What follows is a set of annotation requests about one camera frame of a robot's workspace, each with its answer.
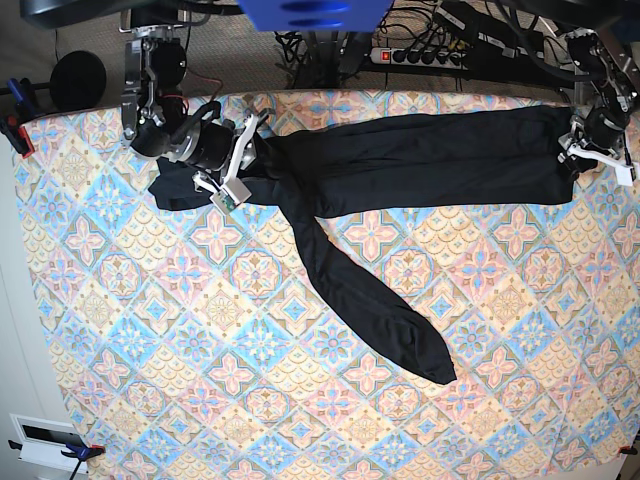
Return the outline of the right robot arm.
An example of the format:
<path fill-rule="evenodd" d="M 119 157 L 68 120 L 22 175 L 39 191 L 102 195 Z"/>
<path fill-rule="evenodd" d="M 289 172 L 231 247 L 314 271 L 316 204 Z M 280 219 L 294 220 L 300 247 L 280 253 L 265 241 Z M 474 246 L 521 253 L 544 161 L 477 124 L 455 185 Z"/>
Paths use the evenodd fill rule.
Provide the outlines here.
<path fill-rule="evenodd" d="M 257 157 L 257 133 L 269 114 L 251 114 L 240 127 L 218 124 L 221 105 L 211 99 L 191 112 L 179 86 L 187 72 L 185 48 L 174 35 L 191 27 L 191 15 L 242 14 L 238 5 L 204 1 L 23 1 L 21 17 L 58 29 L 118 13 L 125 46 L 121 95 L 123 142 L 141 160 L 163 158 L 193 169 L 194 188 L 229 214 L 250 199 L 240 173 Z"/>

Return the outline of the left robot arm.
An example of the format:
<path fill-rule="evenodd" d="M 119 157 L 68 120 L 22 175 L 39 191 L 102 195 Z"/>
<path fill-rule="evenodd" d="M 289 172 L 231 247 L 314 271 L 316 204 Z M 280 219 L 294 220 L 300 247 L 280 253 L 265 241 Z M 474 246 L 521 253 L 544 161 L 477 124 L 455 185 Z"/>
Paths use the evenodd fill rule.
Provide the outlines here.
<path fill-rule="evenodd" d="M 574 175 L 580 160 L 602 163 L 614 170 L 620 186 L 632 186 L 639 178 L 639 163 L 631 159 L 626 129 L 639 109 L 639 66 L 611 26 L 631 19 L 639 9 L 627 1 L 497 1 L 495 5 L 535 65 L 575 85 L 589 83 L 599 95 L 587 116 L 571 118 L 569 132 L 559 138 L 558 161 Z M 564 29 L 576 73 L 537 56 L 528 31 L 520 25 L 519 10 L 548 18 Z"/>

